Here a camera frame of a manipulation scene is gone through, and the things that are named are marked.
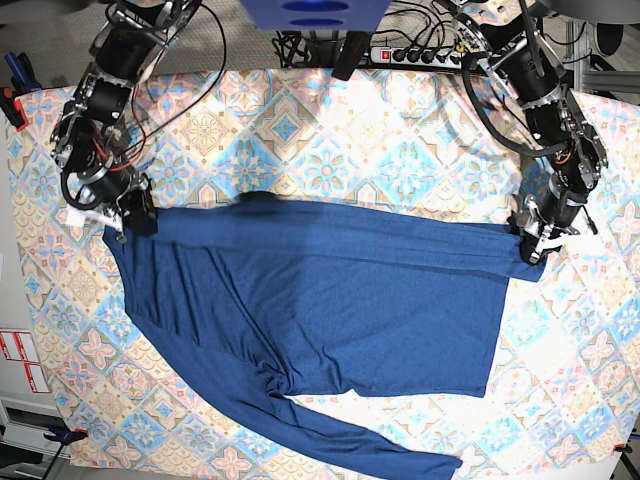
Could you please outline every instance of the patterned tablecloth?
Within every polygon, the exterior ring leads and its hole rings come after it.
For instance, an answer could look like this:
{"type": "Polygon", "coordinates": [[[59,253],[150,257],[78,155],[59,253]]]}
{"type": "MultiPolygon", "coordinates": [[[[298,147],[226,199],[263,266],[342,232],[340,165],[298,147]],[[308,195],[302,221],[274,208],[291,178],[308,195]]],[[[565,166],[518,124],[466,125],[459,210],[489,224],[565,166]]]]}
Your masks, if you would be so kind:
{"type": "MultiPolygon", "coordinates": [[[[139,99],[146,128],[182,110],[212,78],[150,80],[139,99]]],[[[486,84],[477,88],[489,98],[486,84]]],[[[492,141],[461,91],[455,78],[407,72],[359,71],[349,83],[322,70],[228,72],[155,137],[139,166],[163,207],[213,208],[239,192],[270,190],[446,221],[504,222],[521,171],[528,192],[544,189],[548,175],[492,141]]],[[[89,430],[73,445],[73,464],[203,478],[360,478],[225,418],[132,325],[102,228],[65,225],[48,139],[69,94],[23,97],[31,125],[7,133],[38,352],[62,416],[89,430]]],[[[611,165],[590,207],[604,246],[554,255],[538,284],[512,282],[486,397],[296,401],[411,449],[461,455],[459,479],[611,456],[640,413],[640,110],[586,95],[580,102],[609,149],[611,165]]],[[[503,130],[518,125],[491,115],[503,130]]],[[[510,135],[524,137],[516,127],[510,135]]]]}

